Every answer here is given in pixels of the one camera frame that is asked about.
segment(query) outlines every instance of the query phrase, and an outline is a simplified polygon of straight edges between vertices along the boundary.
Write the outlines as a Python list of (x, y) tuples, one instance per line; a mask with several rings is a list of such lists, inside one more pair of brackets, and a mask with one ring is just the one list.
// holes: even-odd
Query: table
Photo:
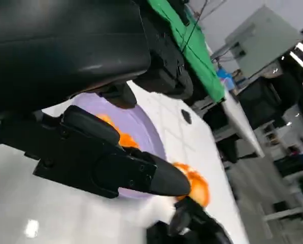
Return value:
[[(188, 163), (208, 181), (207, 207), (234, 243), (248, 244), (210, 128), (183, 102), (130, 84), (154, 122), (170, 162)], [(46, 111), (58, 115), (71, 102)], [(181, 116), (191, 113), (192, 125)], [(0, 145), (0, 244), (145, 243), (145, 228), (168, 222), (173, 199), (106, 199), (32, 175), (36, 163)]]
[(225, 98), (226, 100), (222, 102), (222, 107), (229, 118), (230, 124), (237, 131), (238, 135), (241, 135), (243, 139), (253, 146), (257, 155), (264, 158), (265, 153), (263, 152), (253, 129), (249, 125), (241, 104), (236, 102), (227, 90), (225, 91)]
[(220, 141), (237, 133), (252, 146), (257, 155), (264, 158), (265, 153), (263, 152), (253, 129), (249, 125), (242, 106), (239, 102), (235, 101), (229, 91), (225, 90), (225, 101), (223, 101), (220, 105), (213, 104), (210, 97), (207, 97), (204, 100), (197, 101), (192, 108), (200, 117), (203, 117), (213, 106), (222, 106), (229, 120), (229, 124), (227, 126), (213, 132), (215, 140)]

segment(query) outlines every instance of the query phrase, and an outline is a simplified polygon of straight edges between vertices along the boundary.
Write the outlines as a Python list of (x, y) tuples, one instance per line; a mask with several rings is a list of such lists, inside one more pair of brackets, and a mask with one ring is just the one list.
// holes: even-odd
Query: green tablecloth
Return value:
[[(180, 48), (183, 49), (193, 30), (194, 19), (191, 17), (191, 23), (185, 26), (167, 0), (148, 0), (148, 2), (160, 16), (170, 23), (174, 38)], [(205, 38), (199, 26), (194, 29), (183, 54), (210, 97), (214, 102), (219, 102), (224, 97), (224, 87), (210, 60)]]

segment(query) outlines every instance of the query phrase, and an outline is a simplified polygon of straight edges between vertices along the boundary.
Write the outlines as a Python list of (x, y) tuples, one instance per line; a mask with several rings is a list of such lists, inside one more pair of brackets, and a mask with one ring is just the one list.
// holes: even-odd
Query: orange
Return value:
[(121, 132), (120, 129), (115, 126), (112, 119), (108, 115), (98, 114), (97, 117), (111, 125), (120, 134), (119, 144), (121, 146), (139, 148), (139, 145), (135, 142), (135, 140), (129, 134)]
[[(196, 170), (186, 164), (175, 162), (173, 165), (181, 170), (188, 178), (191, 185), (189, 197), (202, 207), (208, 206), (210, 202), (210, 192), (207, 181)], [(182, 200), (184, 197), (186, 196), (177, 197), (177, 199)]]

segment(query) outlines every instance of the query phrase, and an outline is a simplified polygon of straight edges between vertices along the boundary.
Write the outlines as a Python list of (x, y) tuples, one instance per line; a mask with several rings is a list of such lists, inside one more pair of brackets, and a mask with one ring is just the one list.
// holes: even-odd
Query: purple plate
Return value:
[[(108, 115), (123, 133), (128, 133), (138, 143), (141, 151), (147, 151), (166, 160), (159, 134), (150, 118), (139, 105), (136, 105), (133, 109), (121, 109), (96, 94), (88, 93), (76, 96), (73, 104), (93, 115)], [(119, 188), (119, 194), (130, 198), (150, 196), (147, 193), (124, 188)]]

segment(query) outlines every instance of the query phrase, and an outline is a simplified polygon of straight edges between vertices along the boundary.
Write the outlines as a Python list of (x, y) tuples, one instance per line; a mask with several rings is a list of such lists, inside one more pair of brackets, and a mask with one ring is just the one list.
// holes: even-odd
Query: white wall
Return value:
[[(198, 9), (204, 1), (190, 0), (190, 4), (194, 9)], [(274, 10), (296, 29), (303, 29), (303, 0), (227, 0), (200, 23), (212, 51), (222, 47), (225, 38), (263, 4)], [(236, 62), (225, 63), (224, 66), (231, 72), (238, 68)]]

